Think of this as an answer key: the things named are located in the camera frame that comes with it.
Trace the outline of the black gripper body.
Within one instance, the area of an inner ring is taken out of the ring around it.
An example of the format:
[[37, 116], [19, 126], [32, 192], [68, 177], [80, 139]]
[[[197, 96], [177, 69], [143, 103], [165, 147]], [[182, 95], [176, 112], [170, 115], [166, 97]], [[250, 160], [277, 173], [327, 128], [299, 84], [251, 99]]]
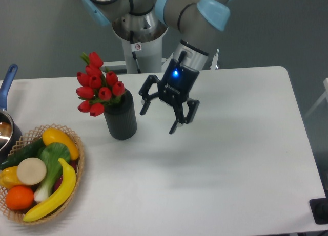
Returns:
[[172, 59], [163, 78], [157, 84], [159, 99], [171, 107], [186, 102], [198, 75], [198, 70], [181, 65], [178, 60]]

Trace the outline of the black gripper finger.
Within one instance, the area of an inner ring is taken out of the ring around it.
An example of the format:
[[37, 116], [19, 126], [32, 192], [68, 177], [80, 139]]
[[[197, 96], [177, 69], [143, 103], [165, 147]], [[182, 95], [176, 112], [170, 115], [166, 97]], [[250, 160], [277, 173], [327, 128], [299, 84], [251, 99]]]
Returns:
[[176, 120], [174, 121], [174, 123], [169, 131], [169, 134], [175, 133], [178, 126], [183, 125], [183, 124], [189, 124], [193, 121], [194, 116], [200, 105], [200, 101], [188, 97], [186, 100], [186, 103], [187, 103], [189, 111], [188, 111], [187, 115], [185, 116], [183, 113], [182, 103], [178, 102], [177, 99], [173, 99], [172, 108], [174, 110]]
[[151, 101], [159, 96], [158, 92], [153, 94], [149, 94], [149, 90], [153, 84], [158, 84], [160, 80], [156, 75], [149, 75], [145, 82], [143, 83], [142, 87], [139, 90], [139, 95], [142, 97], [142, 109], [140, 111], [140, 115], [145, 115]]

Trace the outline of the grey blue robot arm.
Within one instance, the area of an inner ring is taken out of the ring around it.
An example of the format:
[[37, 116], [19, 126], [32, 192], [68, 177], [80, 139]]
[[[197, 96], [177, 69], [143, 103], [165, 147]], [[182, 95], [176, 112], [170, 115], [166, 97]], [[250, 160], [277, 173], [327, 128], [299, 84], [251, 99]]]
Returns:
[[217, 35], [230, 18], [231, 0], [82, 0], [92, 19], [101, 26], [111, 25], [129, 44], [160, 39], [167, 28], [182, 37], [162, 79], [150, 74], [139, 94], [145, 114], [151, 101], [160, 99], [171, 106], [177, 127], [193, 121], [199, 101], [189, 92], [215, 49]]

